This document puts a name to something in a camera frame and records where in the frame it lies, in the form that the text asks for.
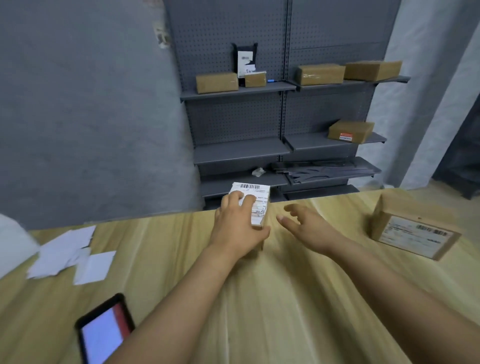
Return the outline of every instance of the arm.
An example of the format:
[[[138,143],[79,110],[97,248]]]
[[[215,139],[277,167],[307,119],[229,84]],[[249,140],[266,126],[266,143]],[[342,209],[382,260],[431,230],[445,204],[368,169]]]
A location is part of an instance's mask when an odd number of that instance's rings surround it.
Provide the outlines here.
[[[238,259],[270,234],[251,224],[255,197],[234,191],[215,212],[210,244],[177,286],[107,360],[123,363],[186,363],[225,279]]]
[[[278,222],[304,245],[333,259],[413,363],[480,363],[480,327],[387,267],[316,212],[285,207],[300,224]]]

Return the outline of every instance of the light wood tabletop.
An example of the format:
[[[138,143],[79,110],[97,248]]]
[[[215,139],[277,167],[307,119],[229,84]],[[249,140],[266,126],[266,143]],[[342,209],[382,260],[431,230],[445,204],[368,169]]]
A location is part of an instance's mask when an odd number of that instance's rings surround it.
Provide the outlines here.
[[[375,242],[367,224],[380,191],[300,200],[347,237],[448,306],[480,323],[480,253],[466,239],[439,261]],[[389,193],[407,194],[401,190]],[[329,258],[306,250],[275,219],[264,250],[241,260],[203,329],[193,363],[408,363]],[[118,292],[138,325],[207,245],[214,211],[98,224],[92,253],[116,250],[107,278],[72,284],[75,268],[25,279],[32,257],[0,280],[0,363],[79,363],[75,321]],[[33,231],[45,243],[69,228]]]

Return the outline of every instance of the left hand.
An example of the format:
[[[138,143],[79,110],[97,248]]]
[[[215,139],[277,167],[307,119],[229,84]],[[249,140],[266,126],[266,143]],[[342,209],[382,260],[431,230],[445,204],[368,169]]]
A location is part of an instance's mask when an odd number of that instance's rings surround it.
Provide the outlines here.
[[[240,191],[223,196],[220,208],[215,211],[215,223],[210,244],[220,248],[232,263],[246,255],[270,235],[270,227],[261,230],[252,227],[252,206],[256,197],[249,194],[243,200]]]

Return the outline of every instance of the right hand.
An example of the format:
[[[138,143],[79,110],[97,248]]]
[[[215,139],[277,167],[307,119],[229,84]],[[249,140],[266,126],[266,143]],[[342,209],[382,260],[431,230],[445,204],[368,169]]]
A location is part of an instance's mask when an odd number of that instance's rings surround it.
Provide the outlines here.
[[[290,212],[291,216],[296,216],[300,224],[286,216],[277,215],[280,225],[314,252],[329,255],[335,244],[347,240],[316,211],[299,204],[287,205],[284,210]]]

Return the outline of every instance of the smartphone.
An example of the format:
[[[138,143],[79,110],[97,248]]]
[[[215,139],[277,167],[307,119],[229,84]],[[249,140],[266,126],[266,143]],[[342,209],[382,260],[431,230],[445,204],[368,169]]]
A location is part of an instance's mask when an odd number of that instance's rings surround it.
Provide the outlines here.
[[[83,362],[102,364],[134,329],[125,296],[117,293],[75,323]]]

